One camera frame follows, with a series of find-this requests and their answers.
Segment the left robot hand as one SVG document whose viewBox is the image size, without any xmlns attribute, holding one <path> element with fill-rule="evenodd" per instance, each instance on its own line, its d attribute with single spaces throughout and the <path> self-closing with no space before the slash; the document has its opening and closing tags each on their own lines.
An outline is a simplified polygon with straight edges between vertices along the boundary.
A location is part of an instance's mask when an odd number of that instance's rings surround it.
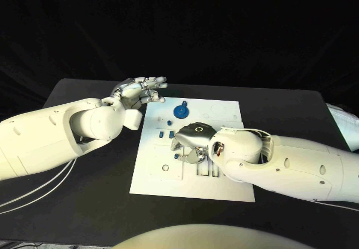
<svg viewBox="0 0 359 249">
<path fill-rule="evenodd" d="M 109 96 L 119 100 L 125 109 L 138 109 L 149 102 L 164 103 L 165 99 L 157 92 L 157 89 L 164 88 L 167 88 L 164 76 L 126 78 L 115 85 Z"/>
</svg>

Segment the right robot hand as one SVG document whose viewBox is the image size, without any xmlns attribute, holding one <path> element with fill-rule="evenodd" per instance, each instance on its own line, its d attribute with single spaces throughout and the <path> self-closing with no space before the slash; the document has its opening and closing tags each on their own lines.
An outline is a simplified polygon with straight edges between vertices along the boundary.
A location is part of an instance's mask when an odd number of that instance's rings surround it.
<svg viewBox="0 0 359 249">
<path fill-rule="evenodd" d="M 201 163 L 208 155 L 208 142 L 214 134 L 213 127 L 201 122 L 183 126 L 172 135 L 170 150 L 188 147 L 191 151 L 175 159 L 188 164 Z"/>
</svg>

